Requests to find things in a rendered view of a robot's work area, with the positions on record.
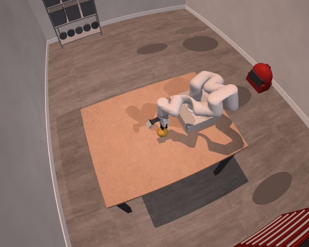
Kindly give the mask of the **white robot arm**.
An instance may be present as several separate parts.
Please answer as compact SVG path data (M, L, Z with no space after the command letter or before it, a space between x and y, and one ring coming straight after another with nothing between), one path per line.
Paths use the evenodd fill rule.
M207 102L201 102L202 89L208 93ZM220 117L223 113L223 100L230 111L238 109L238 88L233 84L224 85L224 79L212 72L202 71L190 81L190 92L187 95L175 95L170 104L166 98L157 100L157 116L159 118L177 117L181 106L196 116ZM193 106L192 106L193 105ZM160 121L156 117L148 120L146 126L151 129L154 123Z

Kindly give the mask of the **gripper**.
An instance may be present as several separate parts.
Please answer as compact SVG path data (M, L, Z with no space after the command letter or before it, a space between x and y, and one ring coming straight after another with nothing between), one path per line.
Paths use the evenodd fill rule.
M158 116L157 116L158 117ZM169 116L167 116L168 118L159 118L160 119L160 128L161 129L164 129L166 128L167 129L167 125L170 125L170 120L169 120Z

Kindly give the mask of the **gold dome bell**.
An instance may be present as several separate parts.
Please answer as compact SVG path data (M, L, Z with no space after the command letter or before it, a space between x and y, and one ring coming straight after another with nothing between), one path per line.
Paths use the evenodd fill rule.
M157 130L157 134L160 137L166 137L168 135L168 129L166 129L166 128L164 128L164 129L159 128Z

